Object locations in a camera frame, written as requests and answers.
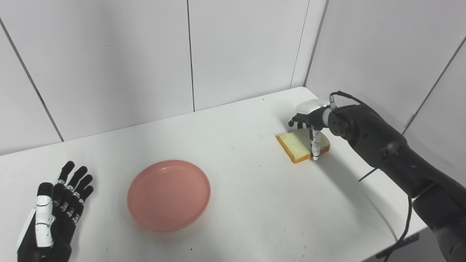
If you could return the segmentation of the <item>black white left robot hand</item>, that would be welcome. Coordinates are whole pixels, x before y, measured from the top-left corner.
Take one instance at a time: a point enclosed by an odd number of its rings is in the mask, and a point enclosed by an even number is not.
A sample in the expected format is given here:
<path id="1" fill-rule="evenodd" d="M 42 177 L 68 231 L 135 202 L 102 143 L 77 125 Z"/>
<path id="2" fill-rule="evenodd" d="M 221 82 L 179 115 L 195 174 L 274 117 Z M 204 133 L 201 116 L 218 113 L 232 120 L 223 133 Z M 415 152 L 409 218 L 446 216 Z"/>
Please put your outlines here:
<path id="1" fill-rule="evenodd" d="M 68 262 L 84 205 L 94 188 L 88 168 L 68 161 L 57 182 L 42 182 L 17 242 L 18 262 Z"/>

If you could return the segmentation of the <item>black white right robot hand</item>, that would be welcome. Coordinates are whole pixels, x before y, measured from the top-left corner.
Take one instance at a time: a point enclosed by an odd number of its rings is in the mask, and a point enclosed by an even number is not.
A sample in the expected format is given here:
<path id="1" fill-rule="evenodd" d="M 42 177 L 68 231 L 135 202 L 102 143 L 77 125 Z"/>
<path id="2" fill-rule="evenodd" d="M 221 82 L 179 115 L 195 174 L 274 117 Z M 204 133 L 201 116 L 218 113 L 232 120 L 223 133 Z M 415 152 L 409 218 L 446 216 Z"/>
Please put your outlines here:
<path id="1" fill-rule="evenodd" d="M 296 114 L 288 121 L 288 126 L 297 124 L 298 129 L 306 126 L 309 129 L 311 141 L 311 157 L 318 160 L 321 155 L 321 131 L 328 127 L 328 114 L 331 110 L 330 103 L 321 99 L 312 99 L 296 106 Z"/>

